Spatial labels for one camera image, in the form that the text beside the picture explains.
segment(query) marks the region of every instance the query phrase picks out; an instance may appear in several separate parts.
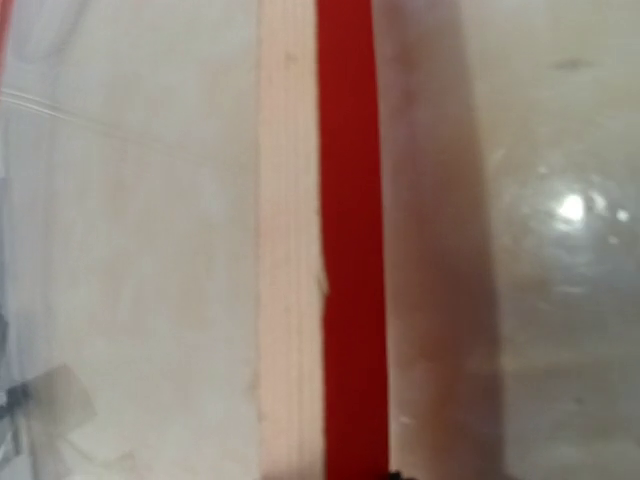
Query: red stripe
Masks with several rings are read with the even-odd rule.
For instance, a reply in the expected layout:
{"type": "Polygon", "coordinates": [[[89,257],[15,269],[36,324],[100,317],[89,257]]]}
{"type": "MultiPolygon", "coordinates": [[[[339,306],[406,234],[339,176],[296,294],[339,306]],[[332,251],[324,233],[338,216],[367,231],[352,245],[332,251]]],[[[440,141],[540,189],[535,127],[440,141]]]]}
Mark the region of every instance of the red stripe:
{"type": "Polygon", "coordinates": [[[4,67],[13,0],[0,0],[0,72],[4,67]]]}
{"type": "Polygon", "coordinates": [[[327,478],[384,478],[387,363],[370,0],[318,0],[327,478]]]}

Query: clear plastic sheet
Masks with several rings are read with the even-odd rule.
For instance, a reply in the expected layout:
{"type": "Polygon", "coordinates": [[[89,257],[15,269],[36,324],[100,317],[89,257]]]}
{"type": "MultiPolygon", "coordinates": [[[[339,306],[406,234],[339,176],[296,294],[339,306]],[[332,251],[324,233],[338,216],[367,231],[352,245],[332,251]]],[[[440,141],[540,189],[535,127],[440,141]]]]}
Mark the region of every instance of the clear plastic sheet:
{"type": "Polygon", "coordinates": [[[640,478],[640,4],[374,5],[394,467],[640,478]]]}
{"type": "Polygon", "coordinates": [[[0,480],[257,478],[256,5],[16,0],[0,480]]]}

